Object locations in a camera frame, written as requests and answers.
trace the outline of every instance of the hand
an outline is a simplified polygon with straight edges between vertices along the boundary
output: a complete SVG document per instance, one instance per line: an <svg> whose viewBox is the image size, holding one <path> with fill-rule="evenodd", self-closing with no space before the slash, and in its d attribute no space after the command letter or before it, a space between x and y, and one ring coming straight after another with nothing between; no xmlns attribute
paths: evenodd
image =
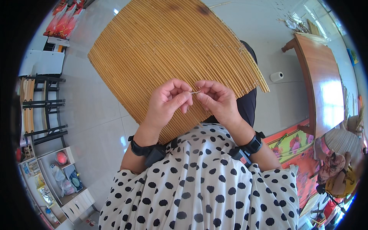
<svg viewBox="0 0 368 230"><path fill-rule="evenodd" d="M152 92L145 124L162 129L180 107L181 112L187 112L188 107L193 105L192 88L184 81L172 78Z"/></svg>
<svg viewBox="0 0 368 230"><path fill-rule="evenodd" d="M217 81L200 80L194 84L201 89L197 99L205 110L211 110L220 124L226 127L241 122L236 97L231 89Z"/></svg>
<svg viewBox="0 0 368 230"><path fill-rule="evenodd" d="M351 161L351 154L349 152L345 153L345 165L349 165Z"/></svg>

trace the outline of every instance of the white cabinet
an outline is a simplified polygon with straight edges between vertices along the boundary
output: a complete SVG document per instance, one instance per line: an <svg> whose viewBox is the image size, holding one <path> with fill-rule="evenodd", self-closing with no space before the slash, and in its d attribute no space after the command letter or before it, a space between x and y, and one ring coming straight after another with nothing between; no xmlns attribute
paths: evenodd
<svg viewBox="0 0 368 230"><path fill-rule="evenodd" d="M70 221L74 221L78 218L84 211L89 208L95 200L92 198L88 189L86 188L84 191L78 193L76 197L74 197L67 204L62 206L63 212L70 219Z"/></svg>

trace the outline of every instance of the red floral carpet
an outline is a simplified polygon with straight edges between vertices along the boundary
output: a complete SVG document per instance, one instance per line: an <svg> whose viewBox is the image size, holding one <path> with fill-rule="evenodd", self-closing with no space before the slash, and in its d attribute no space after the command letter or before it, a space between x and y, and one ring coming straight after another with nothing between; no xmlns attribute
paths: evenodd
<svg viewBox="0 0 368 230"><path fill-rule="evenodd" d="M296 125L293 127L290 127L287 130L281 131L277 134L274 134L270 137L265 138L266 143L271 146L275 142L279 141L280 137L282 137L285 133L297 133L299 131L296 128ZM322 149L325 153L328 153L329 150L325 144L325 138L322 139ZM299 207L303 208L308 199L317 193L316 191L316 180L317 176L313 177L312 179L309 179L315 172L319 170L319 162L313 159L313 141L314 138L311 135L306 135L306 140L303 142L300 141L300 137L293 137L290 141L286 142L286 145L290 147L289 152L292 152L292 156L288 156L287 161L283 161L282 167L284 169L288 168L290 164L298 165L299 170L297 173L297 188L298 188L298 198L299 198ZM306 149L300 148L301 144L309 144L310 146L307 146ZM298 144L298 147L300 149L300 152L293 151L293 146Z"/></svg>

